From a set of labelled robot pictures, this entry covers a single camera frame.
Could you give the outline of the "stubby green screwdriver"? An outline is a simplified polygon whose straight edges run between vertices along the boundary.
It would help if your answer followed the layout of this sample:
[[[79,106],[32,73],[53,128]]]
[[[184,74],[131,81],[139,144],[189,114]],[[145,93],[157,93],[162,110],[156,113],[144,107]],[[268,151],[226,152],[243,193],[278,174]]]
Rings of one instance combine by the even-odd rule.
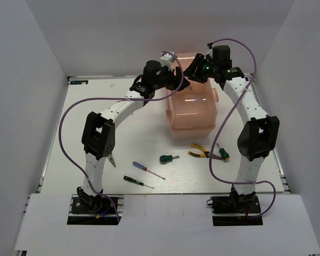
[[[169,162],[172,162],[174,159],[178,159],[180,156],[173,156],[173,155],[162,155],[159,157],[159,162],[161,164],[167,164]]]

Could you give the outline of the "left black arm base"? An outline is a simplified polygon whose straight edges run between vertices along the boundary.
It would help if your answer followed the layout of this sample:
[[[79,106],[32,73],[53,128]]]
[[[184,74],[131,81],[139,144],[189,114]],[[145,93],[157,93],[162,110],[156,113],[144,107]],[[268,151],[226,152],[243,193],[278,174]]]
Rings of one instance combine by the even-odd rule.
[[[122,219],[124,197],[121,195],[88,195],[81,187],[72,195],[68,225],[116,226]]]

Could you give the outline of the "green orange screwdriver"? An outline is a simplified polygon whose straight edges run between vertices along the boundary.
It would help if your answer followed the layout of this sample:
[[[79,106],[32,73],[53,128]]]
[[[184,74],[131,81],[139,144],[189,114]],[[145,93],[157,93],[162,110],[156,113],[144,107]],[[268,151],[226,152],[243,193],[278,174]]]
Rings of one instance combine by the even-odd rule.
[[[223,160],[224,162],[228,162],[229,159],[230,159],[229,154],[228,154],[228,153],[226,152],[226,150],[225,150],[223,147],[221,147],[218,143],[217,143],[217,146],[218,146],[218,148],[219,148],[219,154],[220,154],[222,160]]]

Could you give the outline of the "pink plastic toolbox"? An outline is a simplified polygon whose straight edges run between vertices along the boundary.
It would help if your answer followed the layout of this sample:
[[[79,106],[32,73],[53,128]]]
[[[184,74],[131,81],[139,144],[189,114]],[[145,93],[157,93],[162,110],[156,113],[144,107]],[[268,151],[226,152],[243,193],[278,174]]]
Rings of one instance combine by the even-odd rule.
[[[184,90],[166,99],[166,117],[173,140],[202,139],[215,129],[218,92],[211,82],[191,81]]]

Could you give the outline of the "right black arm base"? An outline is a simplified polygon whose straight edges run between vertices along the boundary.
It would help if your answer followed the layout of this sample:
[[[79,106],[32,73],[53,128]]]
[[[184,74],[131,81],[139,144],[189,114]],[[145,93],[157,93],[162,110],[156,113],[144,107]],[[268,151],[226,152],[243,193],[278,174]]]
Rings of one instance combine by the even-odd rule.
[[[206,201],[212,210],[215,227],[262,226],[259,199],[255,192],[239,195],[233,190],[227,196],[212,196]]]

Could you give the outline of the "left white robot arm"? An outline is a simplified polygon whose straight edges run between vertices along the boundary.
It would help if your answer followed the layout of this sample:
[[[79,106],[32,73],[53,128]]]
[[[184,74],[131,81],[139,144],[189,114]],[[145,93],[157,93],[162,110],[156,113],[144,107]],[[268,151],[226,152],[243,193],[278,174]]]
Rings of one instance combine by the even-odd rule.
[[[181,91],[189,85],[183,76],[181,65],[172,69],[150,60],[146,62],[143,74],[134,80],[122,100],[100,113],[88,114],[82,135],[86,176],[83,184],[77,188],[77,194],[89,212],[96,213],[102,207],[99,194],[103,192],[103,168],[106,159],[112,157],[116,128],[146,105],[155,96],[155,91],[162,88]]]

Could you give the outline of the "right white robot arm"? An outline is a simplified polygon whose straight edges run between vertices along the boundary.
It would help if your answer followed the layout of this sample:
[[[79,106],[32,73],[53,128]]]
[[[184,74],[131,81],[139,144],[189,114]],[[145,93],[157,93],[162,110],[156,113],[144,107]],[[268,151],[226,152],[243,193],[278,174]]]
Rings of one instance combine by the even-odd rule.
[[[250,205],[248,197],[255,193],[260,167],[275,148],[279,119],[261,108],[251,92],[251,82],[240,68],[232,66],[227,45],[214,46],[206,55],[196,54],[184,76],[199,83],[214,79],[232,100],[242,119],[244,127],[237,139],[241,163],[231,187],[236,196],[230,199],[230,206],[235,212],[244,212]]]

